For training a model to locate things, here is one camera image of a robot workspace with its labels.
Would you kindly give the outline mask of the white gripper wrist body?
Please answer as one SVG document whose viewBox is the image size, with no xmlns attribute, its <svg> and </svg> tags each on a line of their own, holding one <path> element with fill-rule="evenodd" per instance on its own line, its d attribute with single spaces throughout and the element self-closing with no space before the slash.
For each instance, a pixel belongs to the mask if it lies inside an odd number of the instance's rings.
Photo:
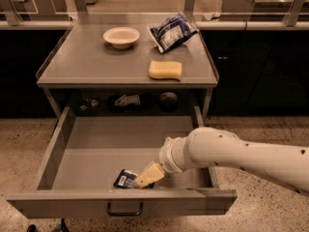
<svg viewBox="0 0 309 232">
<path fill-rule="evenodd" d="M 169 174 L 182 173 L 189 167 L 185 137 L 167 137 L 159 152 L 159 163 Z"/>
</svg>

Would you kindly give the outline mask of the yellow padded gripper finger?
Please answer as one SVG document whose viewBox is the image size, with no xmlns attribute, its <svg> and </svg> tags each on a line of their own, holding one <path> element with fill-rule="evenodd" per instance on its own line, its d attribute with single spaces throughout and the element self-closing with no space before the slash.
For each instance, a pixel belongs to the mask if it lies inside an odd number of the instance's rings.
<svg viewBox="0 0 309 232">
<path fill-rule="evenodd" d="M 156 162 L 151 162 L 141 173 L 138 174 L 134 179 L 134 183 L 138 188 L 143 189 L 148 185 L 161 180 L 164 175 L 165 171 L 161 165 Z"/>
</svg>

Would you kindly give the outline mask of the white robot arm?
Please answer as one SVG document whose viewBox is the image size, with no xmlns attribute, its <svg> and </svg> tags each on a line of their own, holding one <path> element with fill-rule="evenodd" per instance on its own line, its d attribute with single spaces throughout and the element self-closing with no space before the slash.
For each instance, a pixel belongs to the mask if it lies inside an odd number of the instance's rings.
<svg viewBox="0 0 309 232">
<path fill-rule="evenodd" d="M 186 137 L 168 137 L 134 183 L 144 188 L 167 174 L 193 168 L 232 167 L 309 195 L 309 148 L 242 140 L 234 133 L 201 127 Z"/>
</svg>

